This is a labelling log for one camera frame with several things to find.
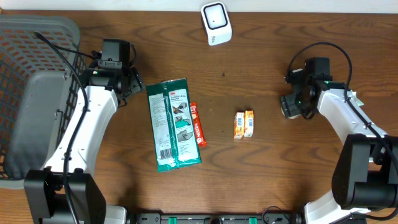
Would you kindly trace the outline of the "red stick sachet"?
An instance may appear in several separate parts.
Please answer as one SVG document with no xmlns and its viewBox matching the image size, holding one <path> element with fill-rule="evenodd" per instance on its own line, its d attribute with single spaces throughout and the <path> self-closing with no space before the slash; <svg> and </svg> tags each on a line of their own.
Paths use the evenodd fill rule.
<svg viewBox="0 0 398 224">
<path fill-rule="evenodd" d="M 206 143 L 206 140 L 205 140 L 205 137 L 203 134 L 196 102 L 190 103 L 190 111 L 191 111 L 191 115 L 192 115 L 192 119 L 193 119 L 193 128 L 194 128 L 197 144 L 199 147 L 206 147 L 207 143 Z"/>
</svg>

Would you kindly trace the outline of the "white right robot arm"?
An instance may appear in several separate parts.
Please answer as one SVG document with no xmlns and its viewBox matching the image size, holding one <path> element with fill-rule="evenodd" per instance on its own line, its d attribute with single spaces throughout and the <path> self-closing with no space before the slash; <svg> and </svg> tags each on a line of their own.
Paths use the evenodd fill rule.
<svg viewBox="0 0 398 224">
<path fill-rule="evenodd" d="M 397 138 L 377 127 L 344 83 L 334 82 L 328 58 L 288 70 L 292 93 L 281 96 L 286 118 L 324 116 L 343 144 L 331 190 L 307 203 L 292 223 L 365 223 L 366 214 L 397 208 Z"/>
</svg>

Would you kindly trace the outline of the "mint green snack packet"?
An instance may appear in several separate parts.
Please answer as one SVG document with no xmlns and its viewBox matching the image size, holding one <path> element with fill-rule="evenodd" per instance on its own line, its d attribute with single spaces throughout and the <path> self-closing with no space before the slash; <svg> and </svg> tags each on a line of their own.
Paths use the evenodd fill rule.
<svg viewBox="0 0 398 224">
<path fill-rule="evenodd" d="M 359 107 L 361 107 L 361 106 L 364 105 L 364 103 L 363 103 L 361 100 L 358 99 L 358 97 L 357 97 L 357 92 L 356 92 L 356 91 L 351 90 L 350 93 L 351 93 L 350 98 L 351 98 Z"/>
</svg>

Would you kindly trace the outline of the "green white package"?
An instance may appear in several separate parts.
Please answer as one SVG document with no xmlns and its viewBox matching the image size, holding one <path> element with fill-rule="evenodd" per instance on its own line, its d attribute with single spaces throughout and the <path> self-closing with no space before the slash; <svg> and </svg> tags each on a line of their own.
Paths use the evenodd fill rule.
<svg viewBox="0 0 398 224">
<path fill-rule="evenodd" d="M 147 86 L 157 171 L 201 163 L 185 78 Z"/>
</svg>

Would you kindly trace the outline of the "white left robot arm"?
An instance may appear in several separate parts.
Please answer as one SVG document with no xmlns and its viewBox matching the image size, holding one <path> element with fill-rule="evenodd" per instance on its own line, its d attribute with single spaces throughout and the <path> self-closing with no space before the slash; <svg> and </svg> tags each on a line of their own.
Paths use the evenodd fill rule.
<svg viewBox="0 0 398 224">
<path fill-rule="evenodd" d="M 144 90 L 134 46 L 104 39 L 81 75 L 76 108 L 55 152 L 28 171 L 24 190 L 34 223 L 129 223 L 126 208 L 109 205 L 94 180 L 104 132 L 127 97 Z"/>
</svg>

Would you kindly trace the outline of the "green lid jar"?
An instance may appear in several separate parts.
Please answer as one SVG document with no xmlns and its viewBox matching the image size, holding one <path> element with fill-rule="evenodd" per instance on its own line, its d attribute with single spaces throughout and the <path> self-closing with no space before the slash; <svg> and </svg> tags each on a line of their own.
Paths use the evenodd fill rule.
<svg viewBox="0 0 398 224">
<path fill-rule="evenodd" d="M 293 116 L 286 116 L 286 114 L 285 114 L 283 108 L 281 108 L 281 112 L 282 112 L 283 116 L 284 116 L 285 118 L 288 118 L 288 119 L 296 119 L 296 118 L 298 118 L 298 117 L 301 116 L 301 114 L 296 114 L 296 115 L 293 115 Z"/>
</svg>

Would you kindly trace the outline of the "orange small box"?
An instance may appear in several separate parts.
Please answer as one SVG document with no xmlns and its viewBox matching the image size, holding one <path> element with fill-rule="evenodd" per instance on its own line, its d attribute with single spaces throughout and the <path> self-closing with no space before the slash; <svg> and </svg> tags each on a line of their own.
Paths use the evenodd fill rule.
<svg viewBox="0 0 398 224">
<path fill-rule="evenodd" d="M 254 112 L 246 110 L 244 113 L 244 137 L 252 137 L 254 132 Z"/>
<path fill-rule="evenodd" d="M 234 117 L 234 132 L 235 139 L 241 139 L 244 136 L 244 112 L 237 112 Z"/>
</svg>

